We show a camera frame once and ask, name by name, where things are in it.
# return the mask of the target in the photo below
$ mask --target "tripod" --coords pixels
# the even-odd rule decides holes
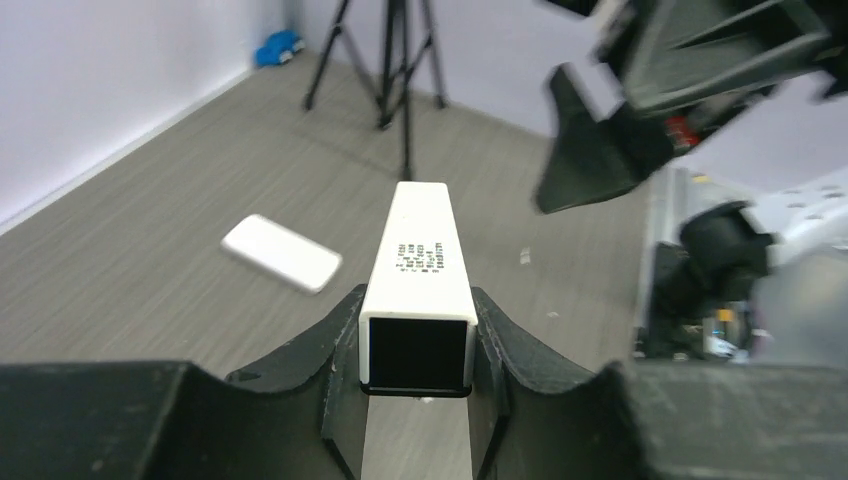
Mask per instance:
[[[433,24],[433,13],[430,8],[430,0],[421,0],[424,13],[424,22],[426,27],[426,38],[419,48],[412,62],[409,61],[410,56],[410,39],[409,39],[409,5],[408,0],[386,0],[386,24],[383,38],[383,71],[381,73],[381,85],[378,91],[377,86],[371,80],[368,72],[364,67],[362,56],[359,53],[356,44],[344,27],[344,16],[347,13],[347,8],[350,0],[341,0],[336,16],[333,20],[333,27],[327,36],[324,49],[321,52],[321,60],[318,64],[318,69],[315,71],[315,77],[312,81],[312,86],[309,88],[309,93],[303,102],[303,108],[311,110],[315,103],[315,95],[318,92],[318,87],[321,84],[321,79],[327,68],[327,62],[330,59],[330,51],[333,49],[333,44],[336,38],[341,37],[345,47],[350,54],[353,68],[356,70],[356,75],[359,81],[365,87],[365,90],[374,98],[379,111],[379,120],[377,127],[381,130],[387,130],[394,118],[395,113],[403,110],[403,167],[401,170],[401,180],[410,181],[413,177],[412,168],[412,111],[409,101],[409,83],[412,80],[412,75],[415,73],[416,67],[424,58],[424,54],[430,52],[430,60],[432,61],[433,83],[436,88],[436,107],[439,109],[447,107],[445,99],[445,85],[442,80],[442,67],[439,59],[439,54],[436,48],[436,33]],[[395,71],[392,67],[392,53],[395,29],[399,28],[401,33],[402,53],[400,67]],[[401,78],[401,94],[398,101],[391,103],[392,89],[395,86],[395,80]]]

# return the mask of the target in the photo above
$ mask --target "blue object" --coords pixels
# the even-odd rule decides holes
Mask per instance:
[[[283,65],[300,53],[305,44],[300,35],[292,30],[277,32],[265,41],[265,46],[256,51],[256,64],[260,67]]]

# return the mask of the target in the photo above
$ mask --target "gray floor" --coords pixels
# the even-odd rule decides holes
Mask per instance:
[[[0,237],[0,360],[178,357],[224,375],[367,281],[399,131],[372,128],[339,65],[303,113],[315,63],[259,72]],[[626,355],[645,191],[537,216],[546,140],[426,98],[414,115],[419,179],[449,185],[472,283],[588,368]],[[307,297],[223,255],[218,242],[251,213],[339,251],[337,278]],[[464,402],[371,405],[364,478],[470,478]]]

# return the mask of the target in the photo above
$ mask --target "yellow object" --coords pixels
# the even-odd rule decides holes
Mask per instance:
[[[718,321],[720,322],[732,322],[734,320],[735,315],[733,314],[733,310],[729,310],[727,308],[719,308],[717,316]]]

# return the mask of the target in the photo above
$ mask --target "tripod leg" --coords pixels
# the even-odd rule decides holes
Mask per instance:
[[[403,172],[401,180],[412,181],[412,102],[409,100],[409,82],[412,80],[412,70],[409,68],[409,9],[407,0],[396,0],[401,16],[401,30],[403,31],[403,57],[401,58],[401,71],[403,72]]]
[[[392,75],[392,53],[394,45],[395,22],[398,16],[398,2],[403,0],[386,0],[386,31],[383,42],[383,74],[382,92],[380,93],[380,121],[377,126],[386,130],[392,125],[391,97],[394,76]]]
[[[424,8],[424,22],[427,24],[427,35],[430,49],[430,60],[433,62],[433,85],[436,88],[436,107],[445,108],[448,106],[447,96],[445,95],[445,81],[442,78],[442,60],[439,56],[439,43],[436,41],[436,24],[433,21],[433,9],[430,6],[430,0],[421,0]]]
[[[336,43],[336,38],[343,33],[342,20],[344,19],[344,14],[347,12],[347,6],[349,3],[350,0],[342,0],[341,3],[339,3],[338,10],[336,10],[336,18],[333,20],[333,28],[331,28],[330,33],[327,34],[327,40],[324,43],[324,50],[321,51],[321,60],[318,62],[318,69],[315,71],[315,77],[312,79],[312,86],[309,87],[309,92],[306,94],[306,98],[303,99],[304,110],[312,110],[312,107],[315,104],[315,94],[318,93],[318,86],[321,83],[321,79],[324,77],[324,71],[327,69],[327,62],[330,61],[330,51],[333,49],[333,44]]]

